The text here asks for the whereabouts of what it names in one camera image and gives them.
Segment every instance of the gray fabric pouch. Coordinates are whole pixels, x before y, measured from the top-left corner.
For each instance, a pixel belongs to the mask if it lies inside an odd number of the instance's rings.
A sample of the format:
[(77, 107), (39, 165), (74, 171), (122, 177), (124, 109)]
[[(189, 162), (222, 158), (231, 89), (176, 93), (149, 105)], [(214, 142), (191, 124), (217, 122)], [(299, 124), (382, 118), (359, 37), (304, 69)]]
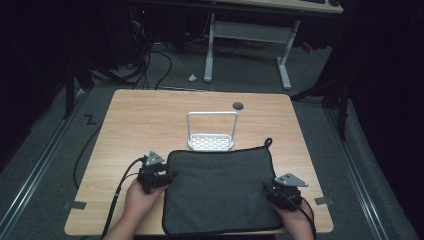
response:
[(231, 152), (177, 150), (168, 172), (162, 226), (167, 235), (274, 230), (282, 222), (263, 184), (275, 178), (268, 138), (264, 146)]

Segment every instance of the human hand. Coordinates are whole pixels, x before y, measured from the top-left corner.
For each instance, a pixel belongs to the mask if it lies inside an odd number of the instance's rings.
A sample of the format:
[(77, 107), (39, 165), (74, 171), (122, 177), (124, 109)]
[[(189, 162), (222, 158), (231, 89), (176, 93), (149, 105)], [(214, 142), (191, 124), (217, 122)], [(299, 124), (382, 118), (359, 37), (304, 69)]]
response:
[(150, 194), (143, 191), (143, 186), (134, 179), (127, 190), (125, 207), (122, 218), (133, 222), (140, 222), (153, 208), (159, 196), (167, 186), (153, 189)]
[[(306, 216), (300, 210), (283, 210), (273, 204), (275, 210), (280, 215), (284, 228), (295, 240), (309, 240), (314, 239), (311, 224)], [(305, 200), (299, 206), (310, 219), (313, 220), (313, 213)]]

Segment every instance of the person's arm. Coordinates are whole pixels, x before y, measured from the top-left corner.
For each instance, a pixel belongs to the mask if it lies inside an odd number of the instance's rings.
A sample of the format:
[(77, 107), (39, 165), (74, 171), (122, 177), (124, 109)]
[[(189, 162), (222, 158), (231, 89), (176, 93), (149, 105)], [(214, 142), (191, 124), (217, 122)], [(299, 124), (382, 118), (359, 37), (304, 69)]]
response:
[[(312, 211), (305, 200), (299, 206), (312, 219)], [(294, 240), (313, 240), (311, 225), (306, 216), (299, 210), (288, 211), (274, 206), (283, 220), (284, 228)]]
[(141, 220), (152, 210), (165, 187), (154, 189), (151, 194), (146, 194), (141, 184), (134, 179), (127, 190), (125, 208), (121, 218), (108, 231), (104, 240), (132, 240)]

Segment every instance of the white basket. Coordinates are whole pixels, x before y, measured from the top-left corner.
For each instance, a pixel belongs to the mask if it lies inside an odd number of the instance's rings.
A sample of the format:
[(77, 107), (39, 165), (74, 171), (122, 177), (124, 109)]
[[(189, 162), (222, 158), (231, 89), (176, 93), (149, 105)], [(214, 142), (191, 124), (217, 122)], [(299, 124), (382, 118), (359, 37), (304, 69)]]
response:
[[(191, 134), (190, 117), (193, 115), (234, 115), (234, 125), (231, 136), (228, 134)], [(194, 151), (229, 151), (234, 145), (234, 133), (237, 125), (236, 112), (189, 112), (187, 114), (188, 145)]]

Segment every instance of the person's left hand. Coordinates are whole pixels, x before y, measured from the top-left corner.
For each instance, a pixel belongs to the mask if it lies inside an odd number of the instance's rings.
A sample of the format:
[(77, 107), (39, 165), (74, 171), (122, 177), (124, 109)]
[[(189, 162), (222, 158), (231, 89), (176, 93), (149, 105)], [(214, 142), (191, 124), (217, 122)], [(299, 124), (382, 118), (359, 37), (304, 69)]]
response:
[(143, 191), (143, 186), (134, 179), (127, 190), (125, 198), (125, 208), (122, 217), (140, 222), (153, 208), (159, 196), (165, 191), (167, 186), (153, 189), (150, 194)]

